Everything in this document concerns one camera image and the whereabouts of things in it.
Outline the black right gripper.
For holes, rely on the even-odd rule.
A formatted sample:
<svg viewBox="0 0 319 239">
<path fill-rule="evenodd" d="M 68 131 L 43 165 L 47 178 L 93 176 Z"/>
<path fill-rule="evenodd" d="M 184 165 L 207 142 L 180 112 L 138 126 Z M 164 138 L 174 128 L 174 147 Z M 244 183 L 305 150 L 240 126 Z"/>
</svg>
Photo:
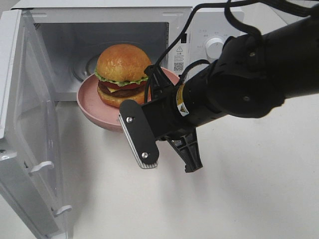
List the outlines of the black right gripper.
<svg viewBox="0 0 319 239">
<path fill-rule="evenodd" d="M 196 129 L 183 119 L 176 104 L 179 77 L 161 67 L 148 66 L 151 101 L 144 105 L 144 113 L 156 140 L 167 140 L 185 163 L 185 172 L 203 167 Z"/>
</svg>

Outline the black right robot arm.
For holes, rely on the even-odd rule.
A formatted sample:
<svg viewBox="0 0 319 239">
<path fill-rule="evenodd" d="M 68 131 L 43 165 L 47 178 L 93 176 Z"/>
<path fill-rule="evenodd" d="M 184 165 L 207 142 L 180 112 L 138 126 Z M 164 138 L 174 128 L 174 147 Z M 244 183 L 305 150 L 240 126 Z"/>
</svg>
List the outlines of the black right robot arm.
<svg viewBox="0 0 319 239">
<path fill-rule="evenodd" d="M 185 162 L 202 167 L 196 128 L 231 115 L 261 118 L 288 98 L 319 91 L 319 19 L 309 16 L 265 35 L 229 37 L 213 63 L 173 85 L 155 65 L 147 67 L 151 102 L 142 110 L 152 143 L 166 140 Z"/>
</svg>

